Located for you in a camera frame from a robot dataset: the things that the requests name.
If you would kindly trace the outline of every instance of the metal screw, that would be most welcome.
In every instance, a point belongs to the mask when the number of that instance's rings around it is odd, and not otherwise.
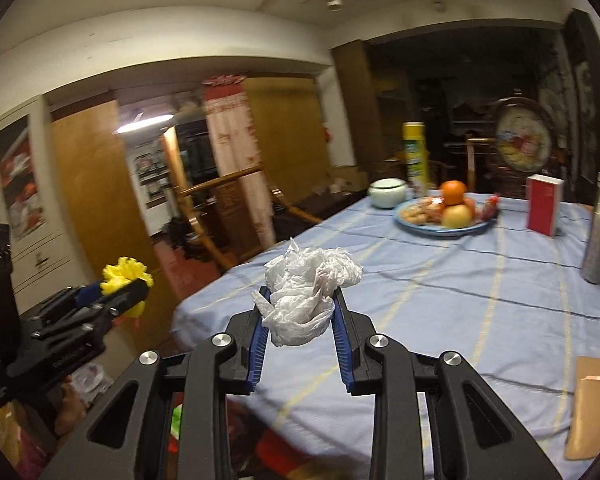
[[[158,353],[154,352],[153,350],[142,352],[139,360],[143,365],[152,365],[158,360]]]
[[[231,343],[231,336],[224,333],[216,334],[211,342],[216,346],[227,346]]]
[[[445,352],[442,360],[449,366],[458,366],[462,362],[462,358],[458,352]]]
[[[375,334],[369,338],[369,343],[376,348],[384,348],[389,344],[389,338],[382,334]]]

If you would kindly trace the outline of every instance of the blue plate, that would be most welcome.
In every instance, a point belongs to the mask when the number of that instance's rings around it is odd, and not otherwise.
[[[483,233],[495,222],[494,219],[491,219],[486,222],[480,222],[469,227],[463,227],[461,229],[447,229],[445,227],[440,227],[439,225],[417,225],[405,222],[402,218],[400,218],[400,211],[409,206],[417,204],[418,200],[420,199],[414,198],[413,200],[409,200],[408,202],[400,204],[394,209],[394,220],[398,222],[398,224],[400,224],[402,227],[407,229],[407,231],[411,231],[412,233],[416,233],[423,236],[430,236],[433,238],[459,238],[465,235],[478,235],[480,233]]]

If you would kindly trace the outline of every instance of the yellow apple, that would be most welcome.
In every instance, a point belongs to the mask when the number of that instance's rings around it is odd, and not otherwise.
[[[461,229],[462,227],[469,227],[473,219],[471,210],[467,206],[463,204],[452,205],[445,207],[440,225],[447,229]]]

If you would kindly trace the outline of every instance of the yellow flower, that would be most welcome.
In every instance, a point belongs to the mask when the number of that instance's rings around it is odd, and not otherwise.
[[[147,286],[154,286],[154,278],[146,272],[146,265],[133,258],[122,256],[118,259],[118,264],[108,265],[102,270],[104,282],[100,284],[100,290],[103,294],[112,294],[119,288],[128,285],[133,280],[139,278],[145,280]],[[140,317],[144,312],[144,301],[136,304],[125,312],[125,316]]]

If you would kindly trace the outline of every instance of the curtain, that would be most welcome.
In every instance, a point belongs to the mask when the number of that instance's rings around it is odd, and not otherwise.
[[[258,139],[241,76],[205,81],[206,124],[218,174],[226,175],[260,164]],[[271,196],[262,172],[240,179],[249,213],[264,249],[276,242],[271,223]]]

